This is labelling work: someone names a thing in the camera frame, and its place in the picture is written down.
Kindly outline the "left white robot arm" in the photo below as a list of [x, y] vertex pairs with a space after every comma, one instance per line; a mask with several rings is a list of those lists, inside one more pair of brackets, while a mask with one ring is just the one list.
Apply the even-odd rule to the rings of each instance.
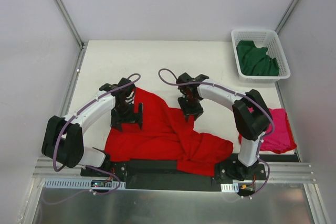
[[110, 155], [87, 147], [83, 135], [104, 114], [111, 114], [110, 126], [119, 132], [125, 124], [143, 125], [143, 104], [135, 105], [135, 82], [121, 78], [117, 84], [102, 85], [95, 96], [79, 110], [48, 120], [41, 152], [52, 159], [56, 172], [77, 165], [93, 169], [99, 176], [111, 172]]

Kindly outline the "white plastic basket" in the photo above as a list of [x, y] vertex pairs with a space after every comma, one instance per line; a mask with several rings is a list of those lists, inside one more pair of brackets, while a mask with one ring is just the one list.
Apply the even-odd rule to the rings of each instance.
[[274, 83], [290, 77], [287, 59], [275, 31], [234, 29], [231, 37], [240, 81]]

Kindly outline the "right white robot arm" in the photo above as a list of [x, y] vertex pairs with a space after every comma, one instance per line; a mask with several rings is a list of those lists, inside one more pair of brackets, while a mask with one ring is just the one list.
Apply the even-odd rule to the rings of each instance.
[[260, 141], [272, 124], [272, 116], [261, 94], [252, 89], [241, 93], [224, 87], [204, 74], [192, 78], [186, 72], [176, 79], [182, 96], [178, 103], [185, 119], [197, 120], [204, 112], [201, 101], [211, 100], [230, 109], [236, 129], [241, 136], [236, 162], [225, 169], [226, 176], [243, 181], [255, 173], [258, 165]]

